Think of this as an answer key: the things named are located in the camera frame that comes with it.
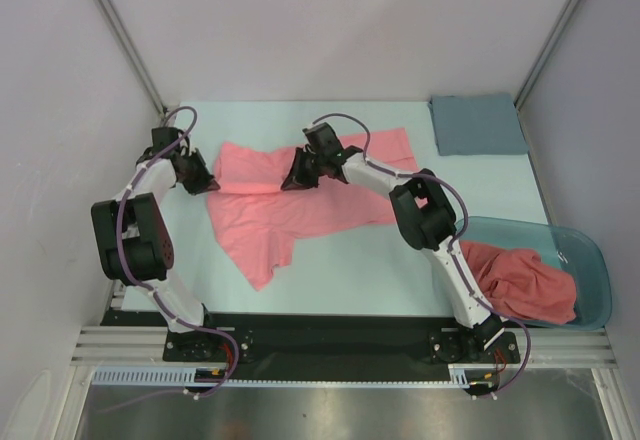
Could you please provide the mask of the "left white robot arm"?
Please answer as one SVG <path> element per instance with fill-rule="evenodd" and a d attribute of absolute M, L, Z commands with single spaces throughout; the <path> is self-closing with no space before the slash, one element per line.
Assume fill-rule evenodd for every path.
<path fill-rule="evenodd" d="M 204 304 L 174 271 L 174 246 L 160 206 L 178 184 L 191 195 L 219 188 L 198 150 L 178 147 L 162 157 L 149 150 L 118 195 L 91 207 L 100 264 L 109 279 L 145 295 L 163 317 L 164 360 L 230 365 L 237 344 L 211 325 Z"/>

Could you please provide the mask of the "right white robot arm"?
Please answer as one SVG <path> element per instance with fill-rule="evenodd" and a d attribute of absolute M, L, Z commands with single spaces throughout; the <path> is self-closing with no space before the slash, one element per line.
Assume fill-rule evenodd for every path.
<path fill-rule="evenodd" d="M 493 354 L 505 333 L 505 318 L 484 296 L 462 253 L 456 214 L 445 192 L 452 188 L 433 172 L 412 173 L 366 157 L 355 146 L 328 155 L 307 145 L 295 149 L 284 191 L 317 188 L 328 177 L 364 187 L 390 200 L 403 240 L 421 252 L 440 280 L 454 318 L 463 329 L 461 348 L 473 361 Z"/>

